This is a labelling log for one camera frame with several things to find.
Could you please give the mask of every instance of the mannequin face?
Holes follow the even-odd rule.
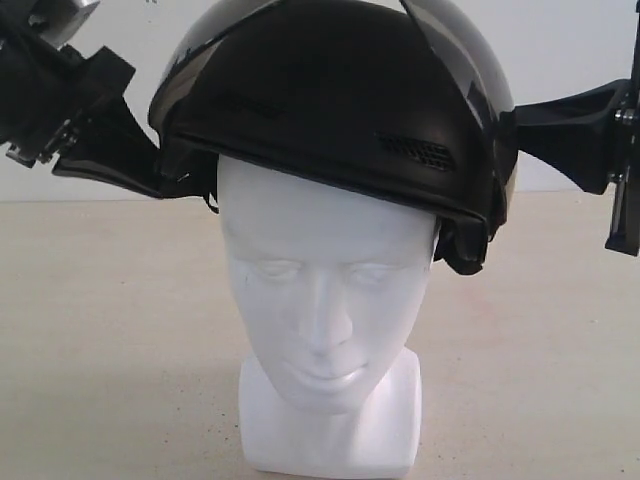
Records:
[[[347,413],[402,351],[422,303],[436,218],[222,158],[231,287],[279,395]]]

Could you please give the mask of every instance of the helmet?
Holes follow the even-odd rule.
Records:
[[[513,191],[513,100],[457,7],[401,3],[219,0],[152,101],[161,173],[215,198],[228,155],[425,209],[442,221],[436,260],[479,272]]]

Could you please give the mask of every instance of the vent grille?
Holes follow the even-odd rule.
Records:
[[[425,167],[441,172],[455,172],[456,163],[447,147],[433,142],[377,133],[382,148],[396,155],[409,158]]]
[[[284,113],[284,110],[278,107],[254,100],[236,92],[221,93],[213,99],[213,107],[234,113],[243,111],[252,112],[270,120],[275,120]]]

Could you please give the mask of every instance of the white backdrop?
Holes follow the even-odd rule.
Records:
[[[137,67],[126,98],[146,126],[147,107],[167,61],[213,1],[103,0],[72,43],[87,56],[107,45]],[[518,104],[567,96],[629,75],[634,0],[456,1],[492,44]],[[397,0],[376,3],[399,5]],[[557,172],[521,156],[519,190],[567,188],[574,187]],[[0,201],[133,198],[140,197],[96,182],[55,178],[49,167],[30,171],[0,155]]]

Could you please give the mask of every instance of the beige table surface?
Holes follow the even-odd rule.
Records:
[[[640,260],[603,249],[610,205],[520,194],[482,274],[437,265],[410,479],[640,478]],[[0,480],[283,478],[243,463],[225,274],[197,201],[0,205]]]

